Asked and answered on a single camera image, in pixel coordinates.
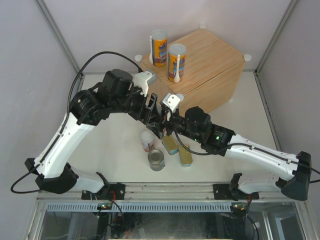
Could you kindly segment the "orange tall can with spoon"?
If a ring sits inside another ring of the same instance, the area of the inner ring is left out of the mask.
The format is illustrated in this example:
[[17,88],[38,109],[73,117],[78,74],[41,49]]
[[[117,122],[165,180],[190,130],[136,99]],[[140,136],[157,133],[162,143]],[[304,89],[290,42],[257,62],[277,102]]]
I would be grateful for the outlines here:
[[167,64],[167,32],[156,29],[151,32],[151,62],[155,67],[164,67]]

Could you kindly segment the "orange can with white spoon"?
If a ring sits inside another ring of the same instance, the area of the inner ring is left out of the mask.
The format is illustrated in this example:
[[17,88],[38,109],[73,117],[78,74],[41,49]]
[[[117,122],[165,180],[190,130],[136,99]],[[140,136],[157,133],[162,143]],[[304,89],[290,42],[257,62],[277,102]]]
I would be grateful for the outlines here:
[[168,70],[167,78],[173,83],[179,83],[182,80],[187,48],[180,43],[174,43],[168,50]]

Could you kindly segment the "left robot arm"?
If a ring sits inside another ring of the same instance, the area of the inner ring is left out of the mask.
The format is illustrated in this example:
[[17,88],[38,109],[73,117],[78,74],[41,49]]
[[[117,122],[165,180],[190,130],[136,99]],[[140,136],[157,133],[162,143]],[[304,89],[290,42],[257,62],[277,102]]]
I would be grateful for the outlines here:
[[25,166],[37,177],[41,191],[63,194],[72,189],[92,192],[98,200],[109,196],[106,178],[99,172],[89,173],[72,168],[68,159],[85,136],[111,114],[124,113],[143,123],[162,139],[163,115],[157,106],[157,95],[148,95],[149,85],[157,79],[150,71],[135,75],[113,69],[103,81],[79,91],[69,101],[62,125],[43,152],[28,158]]

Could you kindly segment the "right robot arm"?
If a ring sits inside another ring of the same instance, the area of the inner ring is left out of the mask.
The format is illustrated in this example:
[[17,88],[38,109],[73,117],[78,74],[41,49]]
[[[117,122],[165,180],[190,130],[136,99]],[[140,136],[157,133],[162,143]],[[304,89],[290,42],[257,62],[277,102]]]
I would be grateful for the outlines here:
[[307,200],[312,172],[309,153],[286,153],[254,143],[231,129],[213,124],[210,115],[198,106],[188,109],[185,116],[174,113],[166,105],[161,108],[167,115],[167,132],[199,143],[205,151],[203,155],[241,159],[269,171],[265,177],[235,173],[229,184],[234,199],[258,192],[280,192],[292,200]]

